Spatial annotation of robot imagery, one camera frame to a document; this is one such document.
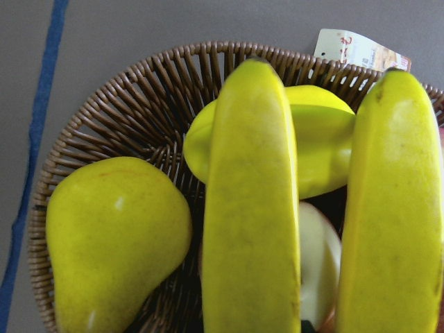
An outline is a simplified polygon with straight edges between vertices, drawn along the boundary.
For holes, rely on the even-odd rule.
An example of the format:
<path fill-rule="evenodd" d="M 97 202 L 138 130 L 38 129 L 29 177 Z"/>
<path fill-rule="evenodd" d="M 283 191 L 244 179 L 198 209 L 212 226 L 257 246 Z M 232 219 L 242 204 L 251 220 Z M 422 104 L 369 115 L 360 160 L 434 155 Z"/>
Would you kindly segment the pale peach fruit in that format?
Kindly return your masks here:
<path fill-rule="evenodd" d="M 305 201 L 299 204 L 301 320 L 319 331 L 331 317 L 339 283 L 341 240 L 330 220 Z"/>

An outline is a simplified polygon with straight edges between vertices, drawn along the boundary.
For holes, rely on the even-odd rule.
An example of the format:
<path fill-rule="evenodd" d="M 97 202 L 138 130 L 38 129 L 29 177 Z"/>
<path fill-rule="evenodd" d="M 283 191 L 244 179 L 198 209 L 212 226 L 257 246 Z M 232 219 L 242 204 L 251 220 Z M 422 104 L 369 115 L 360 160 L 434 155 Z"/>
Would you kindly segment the yellow banana middle of bunch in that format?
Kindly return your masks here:
<path fill-rule="evenodd" d="M 216 102 L 202 249 L 206 332 L 299 332 L 296 135 L 284 86 L 249 59 Z"/>

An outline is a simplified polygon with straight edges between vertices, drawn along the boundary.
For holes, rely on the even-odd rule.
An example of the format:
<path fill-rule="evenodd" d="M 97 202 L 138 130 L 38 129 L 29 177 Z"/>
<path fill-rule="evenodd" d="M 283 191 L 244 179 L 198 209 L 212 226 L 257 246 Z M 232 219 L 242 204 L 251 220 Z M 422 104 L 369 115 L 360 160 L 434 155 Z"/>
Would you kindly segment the yellow starfruit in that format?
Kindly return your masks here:
<path fill-rule="evenodd" d="M 333 92 L 315 85 L 286 87 L 298 145 L 299 197 L 311 198 L 347 184 L 355 113 Z M 183 154 L 191 172 L 207 182 L 216 101 L 191 123 Z"/>

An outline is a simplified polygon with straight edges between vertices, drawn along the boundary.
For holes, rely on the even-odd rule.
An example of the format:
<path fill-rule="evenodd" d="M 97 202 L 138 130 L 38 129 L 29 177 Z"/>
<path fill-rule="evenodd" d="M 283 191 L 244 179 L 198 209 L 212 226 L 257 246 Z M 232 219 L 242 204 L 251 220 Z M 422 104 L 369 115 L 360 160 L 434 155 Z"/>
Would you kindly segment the brown wicker basket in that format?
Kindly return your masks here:
<path fill-rule="evenodd" d="M 355 124 L 364 97 L 388 70 L 395 69 L 379 73 L 257 44 L 210 42 L 149 57 L 108 81 L 88 98 L 60 133 L 44 163 L 35 193 L 28 227 L 28 258 L 35 298 L 49 332 L 59 332 L 46 240 L 49 200 L 60 182 L 74 171 L 113 157 L 136 157 L 165 173 L 186 199 L 192 222 L 191 243 L 183 262 L 146 297 L 123 332 L 206 332 L 201 285 L 206 182 L 189 169 L 183 144 L 199 112 L 212 101 L 217 102 L 228 77 L 252 58 L 272 66 L 285 95 L 286 87 L 296 85 L 315 85 L 333 92 L 351 107 Z M 422 86 L 439 131 L 443 119 L 436 112 L 443 109 L 443 93 Z M 298 222 L 301 201 L 319 209 L 341 240 L 342 257 L 348 181 L 334 191 L 301 199 L 297 142 L 296 156 Z"/>

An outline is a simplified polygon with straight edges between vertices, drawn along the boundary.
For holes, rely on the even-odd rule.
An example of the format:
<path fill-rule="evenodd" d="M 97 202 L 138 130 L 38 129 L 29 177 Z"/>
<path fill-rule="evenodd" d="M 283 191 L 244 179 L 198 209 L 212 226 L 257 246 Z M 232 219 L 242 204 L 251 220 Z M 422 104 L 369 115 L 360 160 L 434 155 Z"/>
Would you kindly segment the yellow banana left of bunch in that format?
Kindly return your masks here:
<path fill-rule="evenodd" d="M 388 70 L 352 140 L 337 332 L 435 332 L 443 292 L 443 155 L 420 82 Z"/>

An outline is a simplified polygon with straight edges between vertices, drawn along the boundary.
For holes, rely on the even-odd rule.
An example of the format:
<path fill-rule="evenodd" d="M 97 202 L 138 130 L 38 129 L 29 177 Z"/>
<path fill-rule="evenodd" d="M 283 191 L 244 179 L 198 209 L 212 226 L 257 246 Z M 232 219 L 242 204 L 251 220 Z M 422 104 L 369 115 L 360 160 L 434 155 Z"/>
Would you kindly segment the basket paper tag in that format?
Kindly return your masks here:
<path fill-rule="evenodd" d="M 405 55 L 368 37 L 341 29 L 322 28 L 318 34 L 314 56 L 375 71 L 385 71 L 391 67 L 411 70 L 411 60 Z"/>

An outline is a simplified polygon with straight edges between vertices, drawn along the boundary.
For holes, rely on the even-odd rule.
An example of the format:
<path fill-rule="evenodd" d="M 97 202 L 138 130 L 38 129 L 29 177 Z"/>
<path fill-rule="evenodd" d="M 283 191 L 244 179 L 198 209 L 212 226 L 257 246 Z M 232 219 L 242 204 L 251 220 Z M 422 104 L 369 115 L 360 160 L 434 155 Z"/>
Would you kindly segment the yellow banana of bunch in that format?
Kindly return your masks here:
<path fill-rule="evenodd" d="M 352 140 L 337 332 L 435 332 L 443 292 L 443 155 L 420 82 L 388 70 Z"/>
<path fill-rule="evenodd" d="M 249 59 L 216 102 L 202 249 L 206 332 L 299 332 L 296 135 L 284 86 Z"/>

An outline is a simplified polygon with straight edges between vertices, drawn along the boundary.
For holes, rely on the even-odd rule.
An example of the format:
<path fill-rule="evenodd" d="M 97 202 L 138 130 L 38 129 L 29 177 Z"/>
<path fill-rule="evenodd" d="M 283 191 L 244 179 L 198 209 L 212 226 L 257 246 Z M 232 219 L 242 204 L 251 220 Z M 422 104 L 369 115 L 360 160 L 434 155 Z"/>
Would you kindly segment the yellow pear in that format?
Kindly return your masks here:
<path fill-rule="evenodd" d="M 74 171 L 46 211 L 58 331 L 125 331 L 191 236 L 186 199 L 152 164 L 113 157 Z"/>

